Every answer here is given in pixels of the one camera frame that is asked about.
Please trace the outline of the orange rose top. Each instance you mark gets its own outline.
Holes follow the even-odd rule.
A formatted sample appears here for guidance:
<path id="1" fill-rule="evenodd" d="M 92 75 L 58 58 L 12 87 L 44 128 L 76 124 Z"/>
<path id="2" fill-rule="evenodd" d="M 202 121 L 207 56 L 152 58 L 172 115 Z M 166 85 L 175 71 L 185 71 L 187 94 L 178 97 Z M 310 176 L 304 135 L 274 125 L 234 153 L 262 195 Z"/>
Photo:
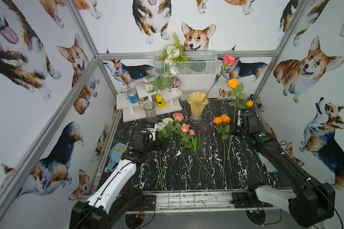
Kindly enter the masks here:
<path id="1" fill-rule="evenodd" d="M 228 81 L 227 86 L 231 88 L 231 94 L 234 97 L 232 102 L 229 102 L 228 105 L 234 107 L 233 113 L 233 124 L 237 121 L 238 111 L 240 109 L 247 108 L 247 95 L 243 93 L 244 86 L 242 83 L 239 83 L 237 79 L 231 79 Z"/>

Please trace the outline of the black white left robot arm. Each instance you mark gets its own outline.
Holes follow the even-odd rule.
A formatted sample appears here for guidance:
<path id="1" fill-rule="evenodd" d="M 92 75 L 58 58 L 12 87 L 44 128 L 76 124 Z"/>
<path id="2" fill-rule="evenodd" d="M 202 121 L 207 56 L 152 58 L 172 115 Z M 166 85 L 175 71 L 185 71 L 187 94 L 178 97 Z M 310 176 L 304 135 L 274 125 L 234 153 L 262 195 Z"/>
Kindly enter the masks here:
<path id="1" fill-rule="evenodd" d="M 141 190 L 125 184 L 136 173 L 138 164 L 156 149 L 157 129 L 139 129 L 130 146 L 121 148 L 121 160 L 104 184 L 87 199 L 74 205 L 70 229 L 110 229 L 123 214 L 141 203 Z"/>

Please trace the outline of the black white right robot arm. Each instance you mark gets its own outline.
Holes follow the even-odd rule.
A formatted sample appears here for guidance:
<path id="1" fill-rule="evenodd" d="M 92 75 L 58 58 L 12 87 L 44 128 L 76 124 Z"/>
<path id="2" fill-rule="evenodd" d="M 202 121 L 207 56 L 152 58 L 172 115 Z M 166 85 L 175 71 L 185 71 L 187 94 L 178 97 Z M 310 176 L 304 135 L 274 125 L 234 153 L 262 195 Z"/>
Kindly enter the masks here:
<path id="1" fill-rule="evenodd" d="M 268 159 L 284 175 L 291 188 L 285 191 L 264 184 L 252 185 L 247 189 L 250 199 L 288 212 L 304 228 L 334 216 L 334 188 L 328 183 L 319 182 L 295 163 L 280 143 L 261 127 L 254 114 L 239 114 L 237 121 L 231 125 L 230 133 Z"/>

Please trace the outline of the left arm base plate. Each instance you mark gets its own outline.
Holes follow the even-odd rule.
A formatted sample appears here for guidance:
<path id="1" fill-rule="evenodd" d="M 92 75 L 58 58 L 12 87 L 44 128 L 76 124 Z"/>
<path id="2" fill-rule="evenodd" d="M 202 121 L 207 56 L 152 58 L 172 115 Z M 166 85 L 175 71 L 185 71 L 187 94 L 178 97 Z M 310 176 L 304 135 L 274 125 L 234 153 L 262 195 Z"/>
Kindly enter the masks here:
<path id="1" fill-rule="evenodd" d="M 131 211 L 154 211 L 156 208 L 156 195 L 142 195 L 137 197 Z"/>

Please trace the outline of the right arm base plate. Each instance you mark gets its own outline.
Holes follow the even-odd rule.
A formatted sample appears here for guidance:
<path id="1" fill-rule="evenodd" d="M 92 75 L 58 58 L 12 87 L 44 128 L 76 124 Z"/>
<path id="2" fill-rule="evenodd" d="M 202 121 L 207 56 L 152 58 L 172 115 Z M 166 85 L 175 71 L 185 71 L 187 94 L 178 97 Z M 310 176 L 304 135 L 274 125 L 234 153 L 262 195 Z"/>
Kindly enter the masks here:
<path id="1" fill-rule="evenodd" d="M 232 201 L 231 204 L 235 206 L 236 209 L 243 209 L 243 208 L 270 208 L 273 205 L 261 202 L 257 199 L 257 197 L 250 191 L 246 192 L 233 192 L 231 194 Z"/>

